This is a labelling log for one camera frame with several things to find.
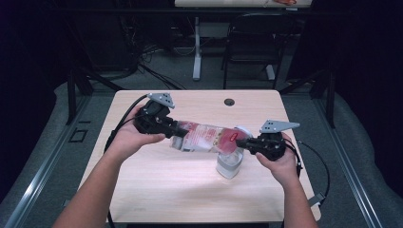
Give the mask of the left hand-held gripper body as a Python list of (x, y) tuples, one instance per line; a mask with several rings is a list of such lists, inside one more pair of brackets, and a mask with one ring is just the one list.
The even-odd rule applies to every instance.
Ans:
[(143, 134), (172, 135), (173, 119), (168, 117), (175, 105), (169, 93), (148, 93), (149, 101), (135, 115), (134, 125)]

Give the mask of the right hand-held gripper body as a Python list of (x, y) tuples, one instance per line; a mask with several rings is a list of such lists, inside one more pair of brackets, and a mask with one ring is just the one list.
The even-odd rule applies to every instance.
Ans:
[(260, 135), (250, 139), (250, 152), (260, 153), (269, 161), (281, 158), (287, 148), (297, 153), (293, 144), (282, 135), (283, 131), (297, 127), (299, 123), (267, 120), (259, 130)]

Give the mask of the white container lid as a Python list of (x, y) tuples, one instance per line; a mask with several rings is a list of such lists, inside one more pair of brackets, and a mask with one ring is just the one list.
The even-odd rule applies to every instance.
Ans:
[(253, 134), (247, 128), (245, 128), (244, 126), (237, 125), (237, 126), (235, 126), (235, 128), (240, 130), (240, 131), (242, 131), (242, 132), (244, 132), (248, 137), (253, 137)]

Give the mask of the white square container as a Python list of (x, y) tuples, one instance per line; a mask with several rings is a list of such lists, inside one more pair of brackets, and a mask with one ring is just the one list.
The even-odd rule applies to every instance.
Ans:
[(226, 179), (233, 179), (240, 171), (243, 161), (243, 150), (237, 148), (233, 153), (225, 155), (220, 153), (217, 157), (216, 170)]

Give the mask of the red and white refill pouch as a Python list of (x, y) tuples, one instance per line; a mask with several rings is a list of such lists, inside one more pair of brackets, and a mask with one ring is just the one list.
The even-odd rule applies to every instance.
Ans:
[(233, 153), (238, 147), (236, 140), (248, 139), (244, 132), (234, 128), (189, 122), (188, 133), (173, 136), (170, 146), (182, 152)]

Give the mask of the person's right hand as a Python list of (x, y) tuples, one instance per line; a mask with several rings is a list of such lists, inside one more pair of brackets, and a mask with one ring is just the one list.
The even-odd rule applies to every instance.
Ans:
[(273, 177), (284, 189), (293, 188), (299, 184), (296, 156), (290, 148), (286, 148), (284, 155), (276, 161), (268, 160), (261, 153), (257, 153), (256, 157), (264, 167), (271, 171)]

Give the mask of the person's left hand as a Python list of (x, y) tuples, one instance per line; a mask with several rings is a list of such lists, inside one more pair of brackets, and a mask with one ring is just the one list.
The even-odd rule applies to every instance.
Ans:
[(143, 106), (136, 105), (127, 115), (124, 123), (119, 127), (114, 140), (106, 153), (120, 161), (136, 153), (142, 146), (159, 143), (165, 139), (164, 134), (143, 134), (134, 126), (134, 118)]

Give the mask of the white desk leg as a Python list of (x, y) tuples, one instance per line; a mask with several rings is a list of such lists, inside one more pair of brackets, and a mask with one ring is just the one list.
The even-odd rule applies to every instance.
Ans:
[(193, 66), (193, 80), (199, 81), (202, 72), (202, 53), (201, 53), (201, 36), (200, 36), (200, 20), (195, 18), (195, 58)]

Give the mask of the square floor socket plate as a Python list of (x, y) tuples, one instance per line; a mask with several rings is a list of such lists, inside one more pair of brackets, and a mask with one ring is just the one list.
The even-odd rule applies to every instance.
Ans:
[(87, 132), (87, 129), (75, 128), (68, 141), (70, 143), (82, 143), (86, 138)]

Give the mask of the black folding chair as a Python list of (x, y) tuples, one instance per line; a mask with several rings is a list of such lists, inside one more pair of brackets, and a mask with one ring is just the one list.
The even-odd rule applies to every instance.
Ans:
[(228, 65), (275, 66), (272, 88), (278, 82), (283, 54), (296, 26), (285, 14), (244, 13), (229, 24), (221, 62), (222, 88), (227, 88)]

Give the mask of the metal floor rail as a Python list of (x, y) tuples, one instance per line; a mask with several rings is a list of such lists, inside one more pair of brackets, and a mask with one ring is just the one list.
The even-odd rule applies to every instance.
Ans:
[(367, 223), (368, 228), (384, 228), (373, 204), (371, 203), (367, 191), (365, 190), (361, 180), (359, 179), (353, 164), (347, 154), (341, 139), (339, 138), (336, 129), (329, 124), (326, 114), (325, 105), (321, 100), (313, 99), (314, 106), (317, 109), (319, 118), (323, 122), (326, 131), (330, 135), (332, 142), (336, 148), (338, 163), (343, 171), (343, 174), (349, 183), (350, 189), (355, 197), (355, 201), (361, 211), (363, 218)]
[(67, 143), (67, 138), (73, 135), (75, 126), (85, 112), (90, 100), (90, 96), (84, 96), (78, 103), (76, 116), (71, 120), (70, 124), (64, 127), (61, 135), (56, 141), (56, 144), (53, 146), (50, 153), (45, 157), (44, 162), (41, 164), (39, 170), (36, 172), (32, 181), (29, 183), (29, 186), (27, 187), (24, 195), (16, 205), (14, 211), (10, 215), (10, 218), (4, 228), (22, 227), (31, 208), (33, 207), (33, 205), (37, 201), (37, 198), (45, 187), (56, 163), (59, 161), (62, 154), (61, 150), (63, 146)]

